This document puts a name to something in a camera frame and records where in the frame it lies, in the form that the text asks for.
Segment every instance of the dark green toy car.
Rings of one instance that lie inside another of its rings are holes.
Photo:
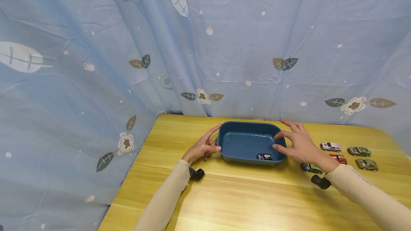
[[[301,163],[301,169],[308,172],[313,172],[317,174],[322,174],[323,171],[314,164],[311,163]]]
[[[347,151],[349,154],[354,155],[354,156],[363,156],[363,157],[371,156],[371,151],[365,147],[349,147],[347,148]]]
[[[378,171],[378,166],[373,160],[357,159],[355,162],[360,169]]]

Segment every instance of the finger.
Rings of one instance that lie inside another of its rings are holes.
[[[207,144],[203,144],[203,151],[204,153],[206,152],[219,152],[221,150],[221,147],[219,147],[218,145],[207,145]]]
[[[289,132],[289,131],[282,130],[274,136],[274,139],[279,139],[280,137],[287,137],[292,141],[293,137],[294,137],[294,134]]]
[[[300,131],[305,131],[305,128],[304,128],[304,125],[303,125],[303,124],[296,122],[295,125],[297,126],[297,128],[298,128]]]
[[[205,155],[205,156],[204,156],[204,161],[207,161],[207,160],[208,160],[208,158],[210,158],[210,157],[211,157],[211,155],[213,155],[213,153],[210,153],[209,155]]]
[[[208,145],[215,145],[215,140],[209,139],[207,142]]]
[[[219,128],[221,127],[221,123],[215,126],[214,128],[210,129],[204,136],[201,137],[201,139],[208,141],[211,137],[211,135],[216,132]]]
[[[283,147],[282,145],[279,145],[279,144],[273,144],[273,148],[277,152],[280,152],[280,153],[285,154],[287,156],[289,156],[293,151],[291,148]]]
[[[281,120],[282,123],[284,123],[285,125],[289,126],[292,132],[297,132],[300,129],[297,127],[297,123],[295,123],[294,121],[290,121],[290,120]]]

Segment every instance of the black clip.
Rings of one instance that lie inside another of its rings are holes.
[[[331,186],[331,183],[326,178],[320,178],[318,175],[314,175],[311,178],[311,183],[315,184],[319,188],[325,190]]]
[[[195,171],[192,167],[190,167],[189,170],[190,170],[190,176],[194,180],[202,179],[205,174],[203,169],[198,169],[198,171]]]

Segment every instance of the wood grain surface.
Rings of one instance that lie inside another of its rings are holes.
[[[174,165],[200,136],[225,121],[280,122],[162,115],[157,119],[98,230],[132,231],[152,196]],[[411,207],[411,161],[386,133],[373,128],[304,124],[311,137],[338,142],[348,164],[376,187]],[[286,139],[287,147],[291,142]],[[348,147],[368,147],[378,172],[360,170]],[[287,159],[275,168],[229,164],[219,153],[206,163],[205,177],[190,181],[167,231],[378,230],[367,214],[335,188],[321,190],[312,173]]]

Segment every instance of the hand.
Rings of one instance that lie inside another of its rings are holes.
[[[273,148],[275,150],[300,163],[313,163],[326,173],[338,167],[338,161],[316,147],[303,124],[288,120],[281,120],[281,122],[289,126],[291,132],[282,130],[274,136],[274,139],[287,137],[293,144],[291,148],[274,144]]]
[[[200,139],[184,154],[182,159],[192,165],[202,156],[204,156],[204,161],[206,161],[213,152],[219,152],[221,147],[215,145],[215,141],[210,140],[210,137],[220,127],[221,124],[218,124],[210,129],[204,136],[200,137]]]

